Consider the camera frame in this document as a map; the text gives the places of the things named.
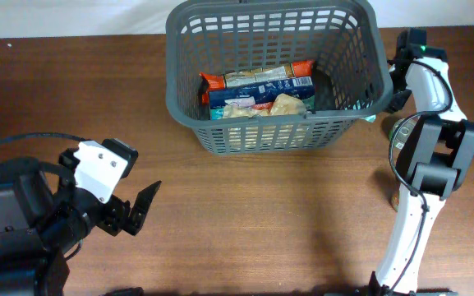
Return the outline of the grey plastic basket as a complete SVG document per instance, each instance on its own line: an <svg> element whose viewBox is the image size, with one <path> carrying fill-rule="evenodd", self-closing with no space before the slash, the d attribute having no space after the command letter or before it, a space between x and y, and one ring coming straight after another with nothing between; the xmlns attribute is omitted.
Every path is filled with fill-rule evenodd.
<svg viewBox="0 0 474 296"><path fill-rule="evenodd" d="M217 155L324 147L392 97L366 0L186 1L166 41L167 109Z"/></svg>

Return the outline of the beige grain pouch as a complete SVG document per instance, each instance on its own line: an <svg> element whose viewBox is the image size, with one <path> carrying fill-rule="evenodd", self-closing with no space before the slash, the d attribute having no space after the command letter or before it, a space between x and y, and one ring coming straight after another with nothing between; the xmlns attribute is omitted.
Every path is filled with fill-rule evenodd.
<svg viewBox="0 0 474 296"><path fill-rule="evenodd" d="M250 107L240 107L236 104L230 104L223 109L222 118L240 118L240 117L267 117L281 115L303 115L308 109L303 100L296 97L281 94L273 102L255 104Z"/></svg>

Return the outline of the green lid jar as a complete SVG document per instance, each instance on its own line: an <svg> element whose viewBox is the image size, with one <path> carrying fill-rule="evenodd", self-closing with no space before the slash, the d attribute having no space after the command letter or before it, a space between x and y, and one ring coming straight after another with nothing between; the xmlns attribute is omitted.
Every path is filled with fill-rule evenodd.
<svg viewBox="0 0 474 296"><path fill-rule="evenodd" d="M398 212L399 202L400 202L400 186L397 186L389 199L390 205L393 209Z"/></svg>

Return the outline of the red spaghetti pasta packet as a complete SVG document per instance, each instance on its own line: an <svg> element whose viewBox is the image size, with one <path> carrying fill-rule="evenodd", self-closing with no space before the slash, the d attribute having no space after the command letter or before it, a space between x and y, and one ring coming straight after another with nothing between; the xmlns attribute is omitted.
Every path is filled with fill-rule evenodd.
<svg viewBox="0 0 474 296"><path fill-rule="evenodd" d="M201 72L200 76L202 77L203 85L205 86L205 90L201 94L201 103L209 103L210 91L248 86L265 81L310 76L314 63L314 60L306 60L292 62L278 67L261 67L250 71L229 72L218 76Z"/></svg>

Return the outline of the blue Kleenex tissue multipack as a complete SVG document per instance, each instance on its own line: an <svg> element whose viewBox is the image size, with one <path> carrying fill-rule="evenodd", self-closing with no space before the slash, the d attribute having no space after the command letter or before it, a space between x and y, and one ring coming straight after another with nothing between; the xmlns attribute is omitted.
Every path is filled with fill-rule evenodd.
<svg viewBox="0 0 474 296"><path fill-rule="evenodd" d="M315 106L315 86L309 76L304 76L210 91L210 119L228 117L230 107L257 111L270 109L276 98L282 94L302 100L307 110L312 110Z"/></svg>

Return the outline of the mint green wipes packet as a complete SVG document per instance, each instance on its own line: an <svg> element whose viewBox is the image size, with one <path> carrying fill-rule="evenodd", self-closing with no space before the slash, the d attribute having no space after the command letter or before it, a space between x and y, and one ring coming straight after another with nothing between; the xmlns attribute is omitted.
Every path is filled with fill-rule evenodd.
<svg viewBox="0 0 474 296"><path fill-rule="evenodd" d="M369 81L336 86L337 117L341 120L374 121L384 112L393 97L391 81Z"/></svg>

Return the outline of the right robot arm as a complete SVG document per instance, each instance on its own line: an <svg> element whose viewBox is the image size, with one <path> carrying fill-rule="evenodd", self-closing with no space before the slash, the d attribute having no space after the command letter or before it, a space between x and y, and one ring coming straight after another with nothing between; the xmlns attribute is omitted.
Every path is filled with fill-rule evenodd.
<svg viewBox="0 0 474 296"><path fill-rule="evenodd" d="M461 187L474 157L474 122L467 120L454 98L447 53L426 41L425 30L403 31L389 60L394 96L388 111L400 110L412 97L416 113L397 128L415 125L400 153L389 154L399 183L397 217L366 295L417 293L430 231L449 196Z"/></svg>

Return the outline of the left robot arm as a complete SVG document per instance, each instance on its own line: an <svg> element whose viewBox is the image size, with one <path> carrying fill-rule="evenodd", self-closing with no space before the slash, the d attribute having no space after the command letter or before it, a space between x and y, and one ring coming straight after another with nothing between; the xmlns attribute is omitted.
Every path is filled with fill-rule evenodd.
<svg viewBox="0 0 474 296"><path fill-rule="evenodd" d="M137 235L161 183L135 203L100 202L78 188L75 151L57 164L21 157L0 164L0 295L61 295L73 258L93 228Z"/></svg>

